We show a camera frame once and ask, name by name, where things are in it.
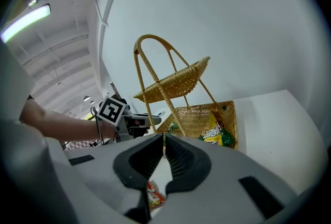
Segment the purple white checkered cloth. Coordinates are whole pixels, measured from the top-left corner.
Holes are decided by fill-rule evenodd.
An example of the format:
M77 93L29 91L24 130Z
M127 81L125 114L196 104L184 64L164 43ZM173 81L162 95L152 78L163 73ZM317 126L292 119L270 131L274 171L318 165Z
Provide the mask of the purple white checkered cloth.
M70 141L65 142L64 150L75 150L81 148L89 148L100 146L102 143L99 140L96 141Z

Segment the person's left forearm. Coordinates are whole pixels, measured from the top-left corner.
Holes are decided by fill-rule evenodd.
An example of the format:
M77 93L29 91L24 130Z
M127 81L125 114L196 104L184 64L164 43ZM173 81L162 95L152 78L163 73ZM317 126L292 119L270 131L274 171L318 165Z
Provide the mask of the person's left forearm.
M20 122L59 141L92 141L99 139L99 135L109 139L116 137L116 128L105 121L80 120L45 110L33 99L26 101Z

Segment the long ceiling light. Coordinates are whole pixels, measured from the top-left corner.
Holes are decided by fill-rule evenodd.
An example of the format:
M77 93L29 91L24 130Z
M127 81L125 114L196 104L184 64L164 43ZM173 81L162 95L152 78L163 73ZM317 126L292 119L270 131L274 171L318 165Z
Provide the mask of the long ceiling light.
M14 35L28 27L29 25L37 22L40 19L43 19L51 14L51 7L49 4L45 4L38 9L33 10L32 12L21 17L5 29L0 37L3 43L9 41Z

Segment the orange-ended peanut snack packet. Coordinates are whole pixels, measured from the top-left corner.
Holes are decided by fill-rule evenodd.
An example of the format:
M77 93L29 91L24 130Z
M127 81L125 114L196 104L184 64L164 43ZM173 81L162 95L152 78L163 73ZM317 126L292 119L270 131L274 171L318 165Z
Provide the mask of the orange-ended peanut snack packet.
M165 198L154 188L150 181L147 182L146 192L150 210L154 210L165 203Z

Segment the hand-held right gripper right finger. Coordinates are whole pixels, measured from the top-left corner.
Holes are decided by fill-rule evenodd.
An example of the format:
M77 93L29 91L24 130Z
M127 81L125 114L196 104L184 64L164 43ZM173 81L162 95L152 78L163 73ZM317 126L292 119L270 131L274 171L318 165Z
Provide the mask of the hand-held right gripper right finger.
M167 135L172 180L152 224L263 224L284 222L296 199L277 175L229 147Z

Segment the yellow green snack bag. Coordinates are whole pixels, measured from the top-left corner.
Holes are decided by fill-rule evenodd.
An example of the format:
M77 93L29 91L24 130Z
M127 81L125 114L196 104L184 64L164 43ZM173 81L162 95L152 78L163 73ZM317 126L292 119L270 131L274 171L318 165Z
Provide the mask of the yellow green snack bag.
M203 133L198 139L219 146L234 146L234 138L223 126L219 113L212 110L209 112L209 118L203 129Z

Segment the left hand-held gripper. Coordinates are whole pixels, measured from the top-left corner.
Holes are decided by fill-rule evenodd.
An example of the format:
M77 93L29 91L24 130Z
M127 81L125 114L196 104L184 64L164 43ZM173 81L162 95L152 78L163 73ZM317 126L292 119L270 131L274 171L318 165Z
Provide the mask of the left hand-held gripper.
M100 142L104 142L104 139L113 142L123 142L134 139L129 134L129 129L132 127L152 127L150 118L146 114L135 114L131 112L129 104L124 99L116 99L110 96L106 96L102 103L99 105L99 109L95 111L95 121ZM154 125L158 125L162 122L162 119L158 115L152 116ZM103 134L102 129L109 124L112 127L114 136Z

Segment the person's left hand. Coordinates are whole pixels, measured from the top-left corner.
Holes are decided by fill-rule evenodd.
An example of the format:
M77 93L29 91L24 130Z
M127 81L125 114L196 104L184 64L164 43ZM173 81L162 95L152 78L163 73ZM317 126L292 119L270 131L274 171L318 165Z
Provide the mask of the person's left hand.
M148 133L148 130L150 128L149 127L132 127L129 129L129 134L133 136L133 138L138 138L138 137L142 137L145 134Z

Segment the wicker basket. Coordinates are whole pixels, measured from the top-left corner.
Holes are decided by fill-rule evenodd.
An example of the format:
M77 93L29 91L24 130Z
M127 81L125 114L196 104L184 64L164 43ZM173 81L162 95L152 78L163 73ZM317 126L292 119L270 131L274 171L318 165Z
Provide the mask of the wicker basket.
M171 101L174 98L186 97L198 83L202 83L201 76L207 67L209 57L187 64L185 68L175 70L173 74L160 79L142 50L141 44L145 39L158 41L166 49L168 55L175 53L179 58L182 56L166 40L156 35L143 35L134 44L134 62L141 87L134 98L145 103L149 115L151 115L150 105L159 101L165 101L171 112L158 128L155 127L155 121L151 122L153 131L166 132L170 125L175 123L176 126L172 130L174 134L197 139L209 130L209 120L214 116L221 128L221 143L236 150L238 136L234 101L213 100L212 103L187 104L184 107L175 107Z

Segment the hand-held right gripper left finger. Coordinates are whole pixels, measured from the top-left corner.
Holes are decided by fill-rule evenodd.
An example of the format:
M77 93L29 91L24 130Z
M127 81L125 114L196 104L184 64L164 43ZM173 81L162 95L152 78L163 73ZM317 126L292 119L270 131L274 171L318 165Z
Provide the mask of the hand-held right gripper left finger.
M65 151L87 187L115 211L141 224L151 215L147 183L163 157L163 135Z

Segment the small green snack packet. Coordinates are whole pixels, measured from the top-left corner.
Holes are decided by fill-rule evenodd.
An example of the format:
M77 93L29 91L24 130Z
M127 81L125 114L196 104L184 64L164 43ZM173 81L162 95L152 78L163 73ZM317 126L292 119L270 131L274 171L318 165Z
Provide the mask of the small green snack packet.
M180 127L177 122L172 121L167 129L167 133L177 133L180 131Z

